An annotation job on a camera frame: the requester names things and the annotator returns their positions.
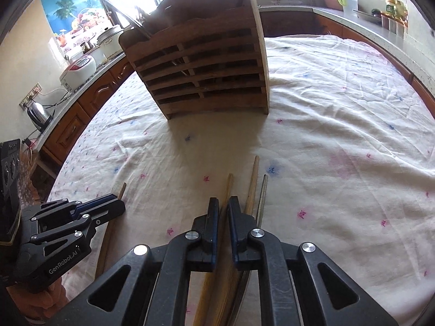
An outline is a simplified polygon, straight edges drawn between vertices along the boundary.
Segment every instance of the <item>human hand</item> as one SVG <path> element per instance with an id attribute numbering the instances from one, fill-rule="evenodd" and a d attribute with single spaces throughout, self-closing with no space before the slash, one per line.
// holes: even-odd
<path id="1" fill-rule="evenodd" d="M 62 278 L 38 294 L 27 292 L 20 284 L 8 287 L 7 291 L 21 313 L 30 319 L 51 318 L 68 303 Z"/>

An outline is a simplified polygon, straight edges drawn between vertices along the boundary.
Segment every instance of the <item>poster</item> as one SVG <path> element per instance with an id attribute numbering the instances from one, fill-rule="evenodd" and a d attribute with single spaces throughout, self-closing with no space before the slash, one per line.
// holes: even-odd
<path id="1" fill-rule="evenodd" d="M 41 3 L 64 54 L 112 25 L 100 0 L 41 0 Z"/>

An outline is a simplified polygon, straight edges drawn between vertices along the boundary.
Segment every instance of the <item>chopstick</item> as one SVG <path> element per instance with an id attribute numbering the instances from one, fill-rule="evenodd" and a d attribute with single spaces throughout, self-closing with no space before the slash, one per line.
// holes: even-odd
<path id="1" fill-rule="evenodd" d="M 127 183 L 123 183 L 121 190 L 118 194 L 118 199 L 121 200 L 124 195 L 125 188 L 127 187 Z M 107 222 L 106 231 L 104 232 L 103 242 L 101 243 L 100 254 L 98 256 L 97 268 L 95 269 L 95 279 L 101 276 L 104 272 L 104 268 L 106 265 L 106 257 L 107 252 L 109 250 L 110 237 L 112 237 L 112 232 L 114 230 L 115 221 L 117 218 Z"/>
<path id="2" fill-rule="evenodd" d="M 225 200 L 220 208 L 219 211 L 219 223 L 217 227 L 217 260 L 219 261 L 219 251 L 220 247 L 222 247 L 222 241 L 223 241 L 223 231 L 225 229 L 225 223 L 227 220 L 227 205 L 228 200 L 231 196 L 231 188 L 234 183 L 234 176 L 233 174 L 228 175 L 227 179 L 227 186 L 225 189 Z M 212 298 L 212 292 L 213 292 L 213 286 L 215 285 L 216 281 L 216 272 L 210 272 L 206 273 L 204 284 L 202 286 L 201 290 L 201 297 L 199 299 L 198 307 L 196 309 L 195 319 L 193 321 L 193 326 L 204 326 L 205 321 L 207 319 L 207 312 L 208 308 L 210 306 L 210 299 Z"/>
<path id="3" fill-rule="evenodd" d="M 248 196 L 246 199 L 246 206 L 244 213 L 252 214 L 254 210 L 254 200 L 255 200 L 255 190 L 257 188 L 257 178 L 258 178 L 258 163 L 260 157 L 255 156 L 254 165 L 252 168 L 251 182 L 249 184 Z M 229 234 L 226 234 L 228 245 L 230 242 Z M 238 280 L 240 272 L 236 270 L 232 263 L 232 256 L 227 257 L 227 261 L 222 263 L 223 267 L 223 290 L 220 293 L 220 298 L 217 301 L 217 308 L 214 318 L 212 320 L 211 326 L 226 326 L 226 321 L 230 315 L 232 308 L 232 301 L 237 292 Z"/>
<path id="4" fill-rule="evenodd" d="M 257 228 L 261 228 L 262 226 L 267 187 L 268 187 L 268 176 L 267 174 L 265 174 L 263 176 L 260 201 L 258 202 L 257 216 L 255 217 L 255 221 L 257 222 Z M 231 303 L 232 309 L 230 315 L 228 316 L 228 322 L 226 323 L 227 326 L 234 326 L 236 324 L 237 318 L 239 316 L 240 307 L 243 303 L 246 287 L 250 277 L 251 277 L 251 271 L 243 271 L 240 275 L 239 281 L 237 283 L 237 292 L 236 295 L 234 296 L 233 302 Z"/>

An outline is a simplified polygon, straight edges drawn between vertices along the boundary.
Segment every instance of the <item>wooden cabinet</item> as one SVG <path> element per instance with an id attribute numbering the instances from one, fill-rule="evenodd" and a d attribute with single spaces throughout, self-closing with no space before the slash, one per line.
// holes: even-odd
<path id="1" fill-rule="evenodd" d="M 393 55 L 391 55 L 389 52 L 387 52 L 385 49 L 381 48 L 379 45 L 373 43 L 370 39 L 366 38 L 365 36 L 355 32 L 354 30 L 343 26 L 343 39 L 352 39 L 356 40 L 358 42 L 364 42 L 366 44 L 369 44 L 371 47 L 375 48 L 377 51 L 379 51 L 385 58 L 393 64 L 393 66 L 402 74 L 402 76 L 406 79 L 408 83 L 411 83 L 412 81 L 412 73 L 403 66 Z"/>
<path id="2" fill-rule="evenodd" d="M 90 121 L 80 104 L 74 103 L 44 143 L 47 154 L 52 158 L 54 156 L 57 163 L 63 163 Z"/>
<path id="3" fill-rule="evenodd" d="M 110 67 L 69 108 L 50 133 L 42 150 L 62 165 L 91 119 L 132 73 L 133 67 L 126 57 Z"/>
<path id="4" fill-rule="evenodd" d="M 315 14 L 312 12 L 262 11 L 260 17 L 265 37 L 321 34 Z"/>
<path id="5" fill-rule="evenodd" d="M 332 34 L 333 36 L 342 37 L 343 25 L 332 19 L 317 15 L 316 20 L 319 23 L 322 34 Z"/>
<path id="6" fill-rule="evenodd" d="M 411 86 L 414 88 L 432 116 L 435 118 L 435 98 L 432 93 L 430 93 L 430 91 L 416 77 L 413 77 Z"/>
<path id="7" fill-rule="evenodd" d="M 93 118 L 118 87 L 115 78 L 107 71 L 80 96 L 78 102 L 90 118 Z"/>
<path id="8" fill-rule="evenodd" d="M 123 58 L 121 61 L 119 61 L 117 64 L 110 68 L 110 73 L 114 77 L 118 86 L 123 84 L 133 72 L 133 66 L 130 64 L 127 58 Z"/>

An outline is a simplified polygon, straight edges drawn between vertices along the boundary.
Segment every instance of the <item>countertop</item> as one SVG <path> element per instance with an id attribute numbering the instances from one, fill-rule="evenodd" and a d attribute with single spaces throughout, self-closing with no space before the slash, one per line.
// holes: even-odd
<path id="1" fill-rule="evenodd" d="M 107 70 L 109 70 L 113 65 L 115 65 L 118 61 L 125 57 L 125 53 L 120 53 L 118 56 L 113 59 L 107 61 L 103 66 L 97 69 L 95 72 L 71 97 L 64 103 L 62 103 L 61 107 L 56 107 L 54 112 L 53 120 L 51 120 L 50 124 L 44 130 L 43 133 L 40 134 L 38 139 L 35 142 L 34 151 L 40 151 L 45 141 L 47 140 L 50 133 L 56 127 L 57 123 L 62 119 L 62 117 L 67 113 L 68 109 L 74 104 L 77 99 L 90 87 L 92 84 L 99 79 Z"/>
<path id="2" fill-rule="evenodd" d="M 344 15 L 343 11 L 312 6 L 271 5 L 259 8 L 262 11 L 309 11 L 332 19 L 353 29 L 384 48 L 405 65 L 426 88 L 435 95 L 435 64 L 421 51 L 394 33 L 375 23 L 365 21 L 356 15 Z"/>
<path id="3" fill-rule="evenodd" d="M 354 31 L 362 34 L 374 43 L 383 47 L 403 65 L 405 65 L 426 86 L 426 88 L 433 95 L 435 95 L 435 64 L 432 63 L 432 61 L 430 61 L 423 53 L 407 43 L 404 39 L 382 28 L 382 26 L 365 21 L 361 18 L 358 18 L 356 15 L 345 16 L 343 11 L 321 7 L 271 5 L 262 6 L 259 8 L 259 11 L 308 11 L 341 23 L 342 25 L 353 29 Z M 36 146 L 34 148 L 36 151 L 39 151 L 42 148 L 51 131 L 56 127 L 57 123 L 65 115 L 71 105 L 74 104 L 75 101 L 77 101 L 77 99 L 100 76 L 103 75 L 103 73 L 120 61 L 123 57 L 125 57 L 125 54 L 121 53 L 117 57 L 107 62 L 91 78 L 89 78 L 86 83 L 68 99 L 68 101 L 64 103 L 64 106 L 61 109 L 56 109 L 53 120 L 36 141 Z"/>

